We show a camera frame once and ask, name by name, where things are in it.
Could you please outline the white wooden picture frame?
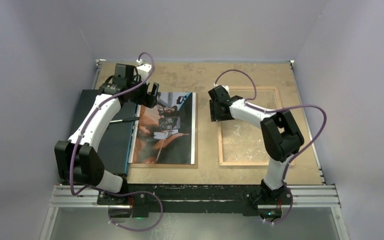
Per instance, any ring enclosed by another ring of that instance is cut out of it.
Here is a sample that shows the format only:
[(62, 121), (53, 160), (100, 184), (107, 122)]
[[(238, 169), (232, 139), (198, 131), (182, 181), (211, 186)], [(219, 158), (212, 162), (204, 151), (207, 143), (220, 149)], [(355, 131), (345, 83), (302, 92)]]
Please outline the white wooden picture frame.
[[(281, 109), (280, 92), (275, 86), (258, 86), (251, 103), (267, 109)], [(227, 120), (217, 123), (219, 164), (224, 167), (267, 167), (270, 156), (263, 143), (260, 129), (243, 121)]]

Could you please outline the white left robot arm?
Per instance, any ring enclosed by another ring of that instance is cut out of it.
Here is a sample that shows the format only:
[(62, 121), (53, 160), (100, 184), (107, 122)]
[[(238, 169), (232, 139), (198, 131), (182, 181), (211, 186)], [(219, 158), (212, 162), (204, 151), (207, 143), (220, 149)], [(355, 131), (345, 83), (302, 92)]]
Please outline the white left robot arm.
[(98, 155), (98, 147), (111, 120), (123, 104), (134, 103), (148, 108), (157, 104), (159, 84), (149, 91), (153, 64), (116, 64), (114, 74), (108, 77), (96, 92), (95, 100), (82, 123), (68, 140), (55, 144), (58, 175), (72, 187), (81, 184), (109, 193), (118, 205), (129, 199), (127, 180), (105, 169)]

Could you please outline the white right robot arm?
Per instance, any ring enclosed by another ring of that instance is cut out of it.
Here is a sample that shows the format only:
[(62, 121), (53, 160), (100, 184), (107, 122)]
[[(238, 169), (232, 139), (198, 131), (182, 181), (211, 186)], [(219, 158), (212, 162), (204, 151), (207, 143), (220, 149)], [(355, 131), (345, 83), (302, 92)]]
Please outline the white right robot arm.
[(210, 89), (208, 95), (212, 122), (240, 120), (261, 130), (269, 163), (261, 180), (260, 196), (264, 202), (274, 203), (286, 188), (290, 162), (305, 142), (291, 111), (252, 104), (249, 98), (231, 96), (228, 87), (222, 85)]

